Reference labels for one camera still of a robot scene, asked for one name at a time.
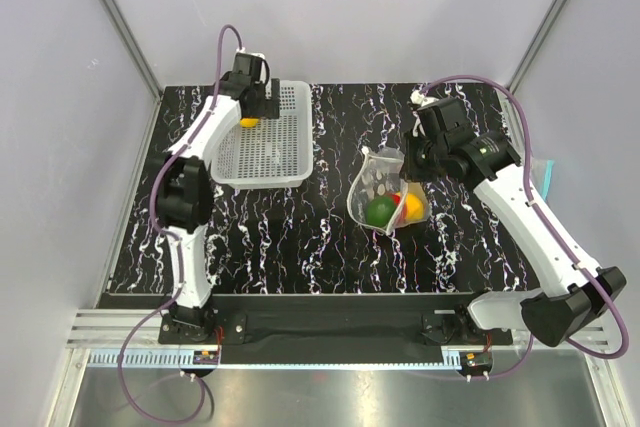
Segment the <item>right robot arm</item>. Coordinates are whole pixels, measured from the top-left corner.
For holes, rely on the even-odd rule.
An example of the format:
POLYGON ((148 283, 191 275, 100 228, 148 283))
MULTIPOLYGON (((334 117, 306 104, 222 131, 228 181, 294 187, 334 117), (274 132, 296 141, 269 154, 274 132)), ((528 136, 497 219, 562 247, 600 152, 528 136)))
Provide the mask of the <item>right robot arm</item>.
POLYGON ((411 96, 416 117, 404 134, 400 175, 407 182, 449 177, 461 183, 498 218, 533 268, 534 290, 489 292, 454 318, 454 331, 476 343, 493 329, 527 329, 556 347, 613 309, 627 284, 622 271, 604 268, 568 234, 533 185, 509 138, 500 131, 477 134, 464 103, 411 96))

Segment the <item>yellow orange fruit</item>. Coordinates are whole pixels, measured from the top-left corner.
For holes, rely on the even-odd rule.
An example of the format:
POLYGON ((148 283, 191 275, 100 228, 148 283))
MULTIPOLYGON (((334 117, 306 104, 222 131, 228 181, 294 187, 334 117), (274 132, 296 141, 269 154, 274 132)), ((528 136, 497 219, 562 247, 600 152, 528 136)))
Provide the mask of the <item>yellow orange fruit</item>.
POLYGON ((259 124, 259 119, 256 118, 245 118, 241 119, 239 125, 242 128, 253 128, 259 124))

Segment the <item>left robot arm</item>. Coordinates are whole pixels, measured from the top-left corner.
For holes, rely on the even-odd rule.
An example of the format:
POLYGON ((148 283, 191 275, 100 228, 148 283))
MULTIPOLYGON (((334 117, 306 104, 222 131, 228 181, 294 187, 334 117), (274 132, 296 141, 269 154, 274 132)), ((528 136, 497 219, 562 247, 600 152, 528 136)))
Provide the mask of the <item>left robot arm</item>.
POLYGON ((173 144, 152 186, 150 220, 168 241, 173 288, 165 309, 172 324, 196 343, 215 333, 208 306, 204 241, 213 211, 210 169, 224 137, 243 119, 279 117, 280 81, 264 55, 236 52, 233 67, 214 84, 204 107, 173 144))

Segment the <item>clear dotted zip bag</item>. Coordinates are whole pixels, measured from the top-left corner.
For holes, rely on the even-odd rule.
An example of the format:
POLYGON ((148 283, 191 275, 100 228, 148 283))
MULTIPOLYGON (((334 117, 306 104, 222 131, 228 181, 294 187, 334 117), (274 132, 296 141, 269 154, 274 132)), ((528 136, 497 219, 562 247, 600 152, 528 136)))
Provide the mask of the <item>clear dotted zip bag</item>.
POLYGON ((400 176, 404 161, 404 154, 400 150, 385 147, 379 151, 373 151, 368 147, 362 147, 361 153, 363 163, 347 195, 347 212, 353 221, 365 229, 390 236, 397 229, 426 222, 431 217, 430 201, 422 186, 419 183, 407 182, 400 176), (390 196, 391 193, 400 193, 405 203, 405 197, 409 192, 418 195, 426 202, 426 215, 422 221, 405 223, 403 207, 396 206, 395 213, 386 227, 378 228, 366 223, 365 208, 372 199, 383 195, 390 196))

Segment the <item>green lime fruit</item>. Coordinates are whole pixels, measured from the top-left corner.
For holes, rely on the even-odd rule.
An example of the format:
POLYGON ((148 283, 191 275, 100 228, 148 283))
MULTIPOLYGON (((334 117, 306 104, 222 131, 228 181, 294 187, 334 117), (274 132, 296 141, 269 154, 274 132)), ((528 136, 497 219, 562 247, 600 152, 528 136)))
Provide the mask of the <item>green lime fruit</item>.
POLYGON ((388 225, 396 210, 396 203, 390 196, 378 196, 365 208, 365 221, 368 225, 384 228, 388 225))

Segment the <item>yellow lemon fruit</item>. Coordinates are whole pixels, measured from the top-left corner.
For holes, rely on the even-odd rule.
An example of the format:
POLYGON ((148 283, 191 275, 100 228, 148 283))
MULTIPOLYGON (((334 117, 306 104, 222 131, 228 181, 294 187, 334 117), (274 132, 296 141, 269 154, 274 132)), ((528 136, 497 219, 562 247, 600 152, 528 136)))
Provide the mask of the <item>yellow lemon fruit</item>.
POLYGON ((426 202, 418 195, 409 192, 405 197, 403 221, 405 223, 420 222, 426 215, 426 202))

